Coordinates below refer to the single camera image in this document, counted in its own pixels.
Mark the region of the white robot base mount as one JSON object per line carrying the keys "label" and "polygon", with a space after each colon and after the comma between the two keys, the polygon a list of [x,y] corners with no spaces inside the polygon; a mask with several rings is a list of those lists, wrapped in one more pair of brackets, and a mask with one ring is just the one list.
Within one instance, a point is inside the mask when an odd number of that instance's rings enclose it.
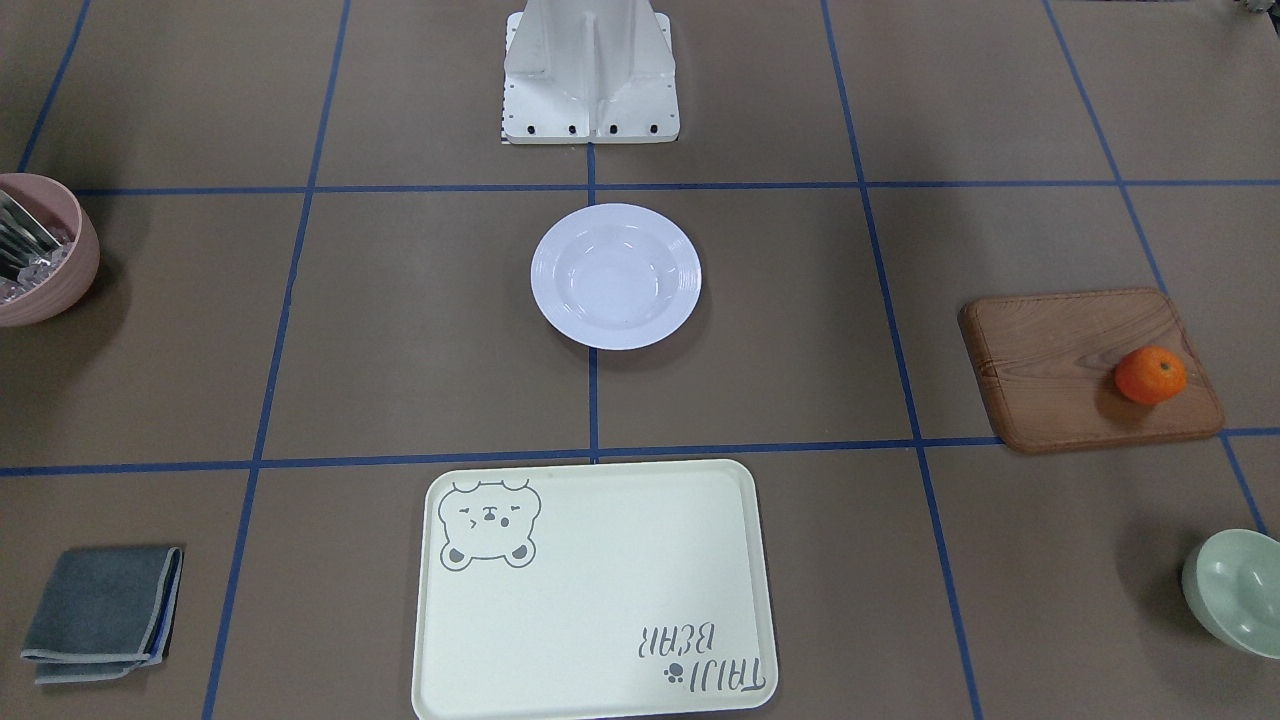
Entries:
{"label": "white robot base mount", "polygon": [[669,143],[681,133],[669,18],[649,1],[529,1],[506,18],[500,138]]}

